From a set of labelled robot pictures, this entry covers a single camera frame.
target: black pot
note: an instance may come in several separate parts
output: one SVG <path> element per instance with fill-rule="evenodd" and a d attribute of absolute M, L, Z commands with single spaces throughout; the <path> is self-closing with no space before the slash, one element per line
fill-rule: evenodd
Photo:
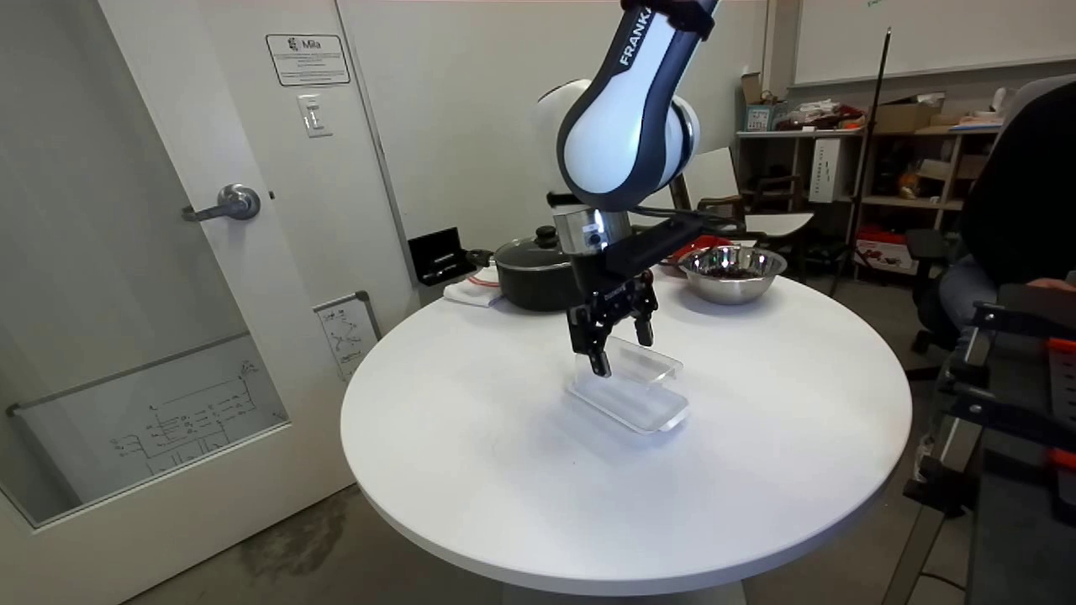
<path fill-rule="evenodd" d="M 557 312 L 579 302 L 570 259 L 561 255 L 552 224 L 540 224 L 535 239 L 514 239 L 495 253 L 499 296 L 510 304 L 535 312 Z"/>

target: door handle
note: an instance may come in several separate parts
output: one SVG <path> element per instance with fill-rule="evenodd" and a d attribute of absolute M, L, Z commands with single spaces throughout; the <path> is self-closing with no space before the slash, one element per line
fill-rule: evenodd
<path fill-rule="evenodd" d="M 206 210 L 193 210 L 191 203 L 181 209 L 181 219 L 186 220 L 209 220 L 209 219 L 232 219 L 232 220 L 248 220 L 262 210 L 262 199 L 258 190 L 253 187 L 243 187 L 243 186 L 226 186 L 219 195 L 215 195 L 215 203 L 206 209 Z"/>

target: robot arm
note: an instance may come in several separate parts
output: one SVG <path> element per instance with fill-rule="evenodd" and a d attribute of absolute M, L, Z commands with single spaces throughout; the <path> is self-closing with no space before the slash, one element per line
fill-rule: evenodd
<path fill-rule="evenodd" d="M 557 87 L 536 103 L 543 124 L 561 122 L 553 187 L 569 195 L 552 190 L 549 202 L 582 291 L 569 310 L 570 348 L 588 357 L 597 377 L 608 377 L 604 340 L 619 319 L 632 317 L 640 341 L 651 341 L 650 264 L 703 233 L 703 220 L 684 216 L 632 233 L 625 210 L 693 156 L 694 115 L 673 93 L 711 26 L 715 0 L 621 0 L 621 7 L 625 15 L 596 79 Z"/>

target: pot lid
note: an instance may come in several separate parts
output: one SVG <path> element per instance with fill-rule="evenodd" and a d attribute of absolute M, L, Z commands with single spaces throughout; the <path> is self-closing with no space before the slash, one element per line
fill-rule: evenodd
<path fill-rule="evenodd" d="M 495 253 L 495 263 L 510 272 L 569 268 L 552 224 L 535 227 L 535 239 L 514 239 Z"/>

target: light switch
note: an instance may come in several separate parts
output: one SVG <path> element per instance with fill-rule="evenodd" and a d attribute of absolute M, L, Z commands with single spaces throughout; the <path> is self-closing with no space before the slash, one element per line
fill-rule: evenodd
<path fill-rule="evenodd" d="M 332 131 L 325 128 L 321 118 L 321 93 L 298 93 L 298 118 L 308 137 L 330 137 Z"/>

